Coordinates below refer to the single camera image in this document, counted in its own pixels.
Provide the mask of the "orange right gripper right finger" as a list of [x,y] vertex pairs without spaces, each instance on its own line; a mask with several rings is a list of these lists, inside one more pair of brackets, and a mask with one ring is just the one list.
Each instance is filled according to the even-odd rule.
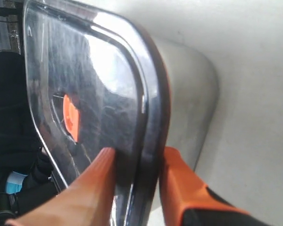
[[179,226],[184,211],[216,210],[248,215],[248,212],[222,203],[210,196],[204,183],[184,162],[180,152],[165,147],[164,163],[159,178],[160,200],[167,226]]

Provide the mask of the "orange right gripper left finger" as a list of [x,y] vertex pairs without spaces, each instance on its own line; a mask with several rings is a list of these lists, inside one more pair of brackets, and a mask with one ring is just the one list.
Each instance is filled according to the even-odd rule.
[[103,148],[63,192],[7,226],[108,226],[116,186],[116,152]]

